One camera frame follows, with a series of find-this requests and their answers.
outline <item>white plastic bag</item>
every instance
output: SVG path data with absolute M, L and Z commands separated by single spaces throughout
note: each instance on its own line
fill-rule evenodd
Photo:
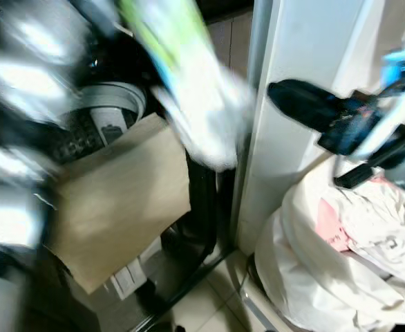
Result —
M 315 232 L 319 201 L 332 185 L 332 164 L 327 160 L 292 187 L 267 222 L 255 251 L 265 291 L 289 321 L 311 331 L 405 324 L 398 289 Z
M 194 0 L 123 0 L 122 8 L 166 86 L 152 92 L 189 155 L 217 172 L 235 168 L 255 92 L 216 59 Z

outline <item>washing machine drum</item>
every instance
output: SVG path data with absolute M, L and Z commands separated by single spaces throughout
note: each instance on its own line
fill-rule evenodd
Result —
M 103 82 L 81 90 L 77 104 L 62 115 L 68 131 L 54 135 L 53 157 L 69 163 L 111 144 L 144 115 L 146 95 L 132 84 Z

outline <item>white cloth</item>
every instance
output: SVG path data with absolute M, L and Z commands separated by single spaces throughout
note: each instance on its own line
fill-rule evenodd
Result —
M 324 199 L 351 238 L 348 247 L 405 281 L 405 191 L 376 178 L 354 190 L 331 187 Z
M 327 160 L 290 189 L 261 233 L 255 262 L 265 292 L 289 321 L 311 331 L 405 324 L 401 287 L 337 252 L 315 231 L 319 202 L 333 188 L 332 165 Z

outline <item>tiled floor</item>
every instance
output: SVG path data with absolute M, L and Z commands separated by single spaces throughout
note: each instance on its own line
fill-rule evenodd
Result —
M 265 327 L 236 292 L 245 255 L 233 252 L 166 314 L 186 332 L 264 332 Z

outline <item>white label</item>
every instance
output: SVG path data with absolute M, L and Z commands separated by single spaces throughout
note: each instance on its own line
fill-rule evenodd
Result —
M 116 272 L 111 277 L 111 281 L 118 296 L 123 300 L 143 285 L 147 281 L 147 277 L 137 258 Z

